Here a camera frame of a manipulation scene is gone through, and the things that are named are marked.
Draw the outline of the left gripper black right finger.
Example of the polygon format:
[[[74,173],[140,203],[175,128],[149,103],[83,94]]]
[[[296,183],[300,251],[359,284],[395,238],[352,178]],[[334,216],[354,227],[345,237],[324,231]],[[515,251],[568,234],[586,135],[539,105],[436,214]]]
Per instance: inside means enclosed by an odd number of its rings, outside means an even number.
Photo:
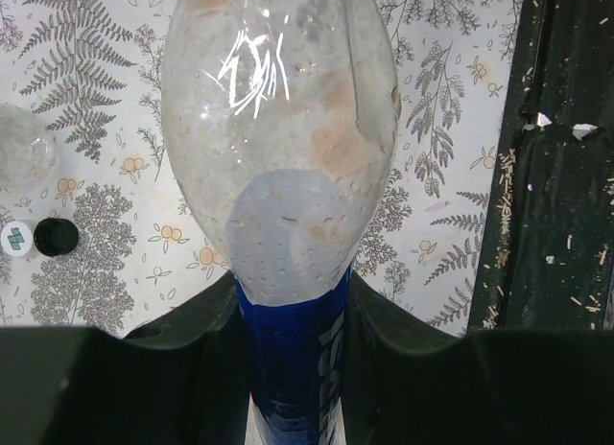
[[[463,338],[353,275],[342,415],[350,444],[609,444],[613,336],[486,330]]]

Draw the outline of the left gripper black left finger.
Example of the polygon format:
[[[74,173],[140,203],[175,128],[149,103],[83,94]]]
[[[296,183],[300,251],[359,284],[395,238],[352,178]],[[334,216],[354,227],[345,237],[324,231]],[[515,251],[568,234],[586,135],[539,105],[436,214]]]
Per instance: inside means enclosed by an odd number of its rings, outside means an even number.
[[[124,338],[93,327],[1,331],[5,444],[241,444],[248,403],[231,274]]]

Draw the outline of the white cap green print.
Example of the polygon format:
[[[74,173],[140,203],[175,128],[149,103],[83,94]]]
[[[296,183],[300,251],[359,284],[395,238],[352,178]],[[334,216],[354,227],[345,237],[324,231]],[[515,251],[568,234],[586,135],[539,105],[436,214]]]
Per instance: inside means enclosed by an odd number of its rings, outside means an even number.
[[[27,256],[34,248],[34,229],[30,222],[8,222],[1,230],[1,247],[13,258]]]

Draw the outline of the clear bottle black cap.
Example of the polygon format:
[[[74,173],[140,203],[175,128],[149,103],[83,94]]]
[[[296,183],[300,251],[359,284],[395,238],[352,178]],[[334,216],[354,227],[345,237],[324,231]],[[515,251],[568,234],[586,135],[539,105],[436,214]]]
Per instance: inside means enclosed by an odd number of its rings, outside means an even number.
[[[47,181],[57,163],[54,135],[31,111],[1,104],[1,187],[9,192]]]

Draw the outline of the clear bottle blue label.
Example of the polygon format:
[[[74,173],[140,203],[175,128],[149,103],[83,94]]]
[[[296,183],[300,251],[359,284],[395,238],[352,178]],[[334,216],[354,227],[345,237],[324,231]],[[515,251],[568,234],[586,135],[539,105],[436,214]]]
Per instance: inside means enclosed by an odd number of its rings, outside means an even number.
[[[266,444],[331,444],[352,263],[400,99],[375,0],[178,0],[161,125],[189,210],[236,281]]]

